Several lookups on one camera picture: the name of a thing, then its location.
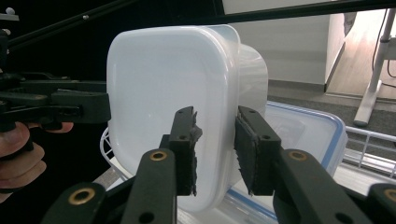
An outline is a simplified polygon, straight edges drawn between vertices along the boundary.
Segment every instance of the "container lid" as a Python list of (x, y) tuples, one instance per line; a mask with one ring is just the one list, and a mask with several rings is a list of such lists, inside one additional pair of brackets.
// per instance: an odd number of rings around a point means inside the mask
[(110, 141), (129, 173), (134, 175), (142, 155), (170, 133), (180, 108), (192, 105), (198, 112), (204, 134), (195, 146), (197, 196), (177, 197), (179, 207), (190, 212), (215, 206), (227, 190), (238, 48), (239, 36), (231, 26), (182, 26), (121, 33), (108, 53)]
[[(340, 158), (342, 159), (344, 155), (347, 143), (343, 121), (324, 112), (274, 102), (267, 103), (264, 117), (282, 139), (283, 148), (307, 151), (330, 175), (335, 173), (335, 168), (341, 162)], [(276, 219), (272, 207), (273, 198), (271, 196), (251, 197), (248, 195), (243, 180), (237, 182), (227, 194), (239, 203), (252, 208), (251, 211)]]

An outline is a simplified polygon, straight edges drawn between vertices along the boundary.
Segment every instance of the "floor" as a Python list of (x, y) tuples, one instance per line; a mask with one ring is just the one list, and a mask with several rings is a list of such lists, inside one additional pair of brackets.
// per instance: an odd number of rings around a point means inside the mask
[[(346, 37), (346, 48), (337, 65), (327, 93), (342, 96), (362, 97), (372, 75), (372, 60), (375, 43), (385, 10), (359, 12), (355, 24)], [(396, 33), (396, 23), (392, 32)], [(388, 75), (385, 61), (381, 80), (396, 85), (396, 78)], [(396, 76), (396, 62), (390, 61), (390, 72)], [(396, 101), (396, 88), (382, 85), (378, 100)]]

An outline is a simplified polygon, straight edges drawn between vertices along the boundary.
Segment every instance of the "hand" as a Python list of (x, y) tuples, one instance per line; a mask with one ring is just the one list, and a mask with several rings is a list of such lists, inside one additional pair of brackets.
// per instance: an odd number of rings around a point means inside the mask
[[(28, 124), (29, 128), (40, 127), (39, 124)], [(67, 133), (73, 128), (73, 123), (63, 123), (61, 130), (51, 133)], [(0, 133), (0, 158), (21, 149), (29, 139), (29, 130), (25, 124), (16, 122), (16, 128), (7, 133)], [(30, 184), (47, 168), (42, 161), (44, 149), (34, 143), (35, 149), (24, 151), (15, 159), (0, 161), (0, 189), (16, 189)], [(1, 194), (0, 203), (11, 193)]]

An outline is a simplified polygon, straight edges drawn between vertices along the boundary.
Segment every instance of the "black background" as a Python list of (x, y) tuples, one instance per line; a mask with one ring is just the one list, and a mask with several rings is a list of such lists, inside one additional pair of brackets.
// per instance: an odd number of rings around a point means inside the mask
[[(0, 13), (13, 7), (21, 21), (0, 21), (10, 39), (102, 6), (110, 0), (2, 0)], [(106, 80), (106, 56), (114, 37), (133, 29), (177, 24), (179, 20), (223, 14), (218, 0), (147, 0), (131, 4), (100, 19), (11, 51), (5, 71), (50, 72), (73, 79)], [(106, 123), (75, 124), (70, 133), (32, 130), (46, 150), (47, 171), (0, 204), (0, 223), (39, 223), (65, 189), (93, 181), (109, 166), (99, 151)]]

